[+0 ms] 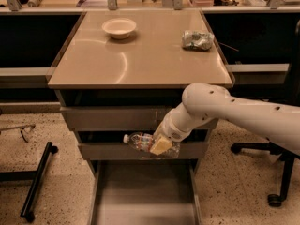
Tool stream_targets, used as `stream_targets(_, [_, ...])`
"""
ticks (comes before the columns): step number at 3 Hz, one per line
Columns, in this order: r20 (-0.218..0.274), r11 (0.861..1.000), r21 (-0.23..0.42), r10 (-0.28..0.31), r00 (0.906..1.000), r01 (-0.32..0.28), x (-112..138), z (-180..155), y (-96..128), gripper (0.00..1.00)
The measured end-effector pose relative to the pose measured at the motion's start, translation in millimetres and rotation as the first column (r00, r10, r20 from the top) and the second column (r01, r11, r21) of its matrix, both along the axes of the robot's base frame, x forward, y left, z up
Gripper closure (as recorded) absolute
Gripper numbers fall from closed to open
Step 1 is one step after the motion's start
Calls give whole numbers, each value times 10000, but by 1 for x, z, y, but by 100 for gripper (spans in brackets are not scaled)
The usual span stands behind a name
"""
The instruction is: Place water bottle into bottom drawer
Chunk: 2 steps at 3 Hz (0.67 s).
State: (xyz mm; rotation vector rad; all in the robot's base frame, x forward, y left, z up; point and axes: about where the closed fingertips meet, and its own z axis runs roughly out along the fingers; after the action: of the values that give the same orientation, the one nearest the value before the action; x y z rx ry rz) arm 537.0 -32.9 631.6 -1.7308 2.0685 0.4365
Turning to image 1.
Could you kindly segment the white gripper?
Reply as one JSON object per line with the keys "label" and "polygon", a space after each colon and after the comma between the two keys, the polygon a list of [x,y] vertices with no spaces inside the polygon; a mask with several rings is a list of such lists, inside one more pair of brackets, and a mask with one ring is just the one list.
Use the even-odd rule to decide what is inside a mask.
{"label": "white gripper", "polygon": [[160,155],[173,146],[173,142],[183,141],[191,132],[191,122],[166,115],[154,132],[154,142],[150,152]]}

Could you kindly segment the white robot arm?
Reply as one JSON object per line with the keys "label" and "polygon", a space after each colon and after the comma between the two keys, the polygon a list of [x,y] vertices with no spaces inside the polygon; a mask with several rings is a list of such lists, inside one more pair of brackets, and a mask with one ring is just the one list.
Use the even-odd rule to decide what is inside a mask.
{"label": "white robot arm", "polygon": [[155,131],[151,151],[167,151],[213,119],[227,120],[300,155],[299,107],[233,97],[227,89],[206,83],[193,83],[184,90],[182,102]]}

